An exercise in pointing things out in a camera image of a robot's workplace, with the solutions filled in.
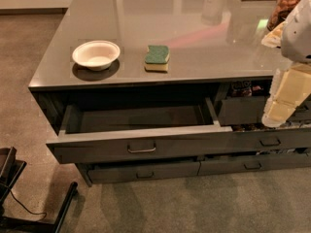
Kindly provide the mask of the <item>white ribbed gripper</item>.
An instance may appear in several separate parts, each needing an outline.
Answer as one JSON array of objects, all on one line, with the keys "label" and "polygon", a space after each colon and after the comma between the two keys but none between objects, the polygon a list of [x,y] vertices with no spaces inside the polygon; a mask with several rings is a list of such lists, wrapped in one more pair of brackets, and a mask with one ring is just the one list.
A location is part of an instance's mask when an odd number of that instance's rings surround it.
[{"label": "white ribbed gripper", "polygon": [[[261,43],[269,48],[280,48],[285,22],[266,34]],[[273,76],[261,122],[275,128],[284,124],[295,109],[311,94],[311,65],[294,63],[287,70],[278,69]]]}]

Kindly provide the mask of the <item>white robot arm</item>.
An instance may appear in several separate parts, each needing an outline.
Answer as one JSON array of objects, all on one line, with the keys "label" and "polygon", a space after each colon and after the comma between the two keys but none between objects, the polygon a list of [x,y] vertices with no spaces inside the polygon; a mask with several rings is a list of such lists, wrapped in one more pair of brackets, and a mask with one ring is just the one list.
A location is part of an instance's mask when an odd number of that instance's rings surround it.
[{"label": "white robot arm", "polygon": [[261,118],[267,127],[284,124],[311,94],[311,0],[300,0],[286,18],[280,47],[293,64],[273,77]]}]

